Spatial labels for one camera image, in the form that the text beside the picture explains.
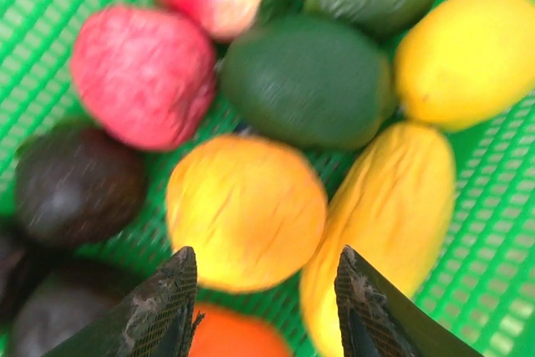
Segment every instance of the green plastic grid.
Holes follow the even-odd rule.
[[[47,130],[65,114],[82,113],[67,66],[72,42],[90,13],[115,2],[150,4],[0,0],[1,212],[13,209],[13,151],[18,142]],[[535,355],[534,104],[531,93],[508,113],[450,136],[458,165],[456,214],[442,256],[415,296],[432,318],[486,357]],[[150,196],[136,222],[106,244],[82,252],[150,273],[171,255],[163,198],[172,168],[197,143],[233,130],[238,121],[218,96],[188,144],[170,154],[146,157]],[[308,153],[308,158],[332,195],[354,154]],[[202,290],[200,298],[264,317],[281,330],[297,357],[312,357],[299,318],[297,286],[298,275],[264,293],[230,296]]]

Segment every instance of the green basket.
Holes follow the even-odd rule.
[[[150,0],[0,0],[0,212],[13,210],[18,143],[63,115],[83,113],[67,65],[72,44],[90,13],[116,2]],[[531,93],[494,120],[450,136],[458,166],[456,213],[441,258],[415,296],[426,313],[486,357],[535,356],[534,104]],[[151,273],[171,255],[164,194],[172,168],[193,146],[237,123],[220,96],[189,143],[147,155],[151,185],[144,211],[111,241],[82,252]],[[354,160],[342,152],[308,157],[331,196]],[[297,287],[298,275],[264,293],[202,290],[199,297],[262,316],[280,329],[297,357],[312,357]]]

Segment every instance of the orange fruit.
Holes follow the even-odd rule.
[[[281,335],[260,319],[207,303],[195,307],[205,314],[196,329],[189,357],[290,357]]]
[[[194,248],[199,284],[244,293],[281,283],[313,256],[327,196],[294,148],[219,135],[175,167],[166,207],[172,246]]]

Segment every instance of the mango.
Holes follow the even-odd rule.
[[[321,240],[327,196],[293,148],[259,136],[219,135],[172,172],[167,223],[175,250],[196,253],[200,285],[261,291],[296,273]]]
[[[350,245],[411,297],[439,256],[453,213],[455,160],[437,130],[392,125],[351,167],[329,204],[325,234],[303,269],[305,326],[323,357],[343,357],[334,278]]]

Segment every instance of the plum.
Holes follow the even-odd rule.
[[[138,153],[85,123],[37,136],[24,146],[15,171],[20,226],[50,247],[114,236],[138,214],[146,191]]]
[[[6,357],[41,357],[108,313],[142,279],[88,259],[54,270],[15,318]]]
[[[196,260],[184,247],[105,316],[47,357],[187,357],[196,297]]]
[[[65,256],[65,252],[35,244],[16,227],[0,229],[0,326],[13,319]]]

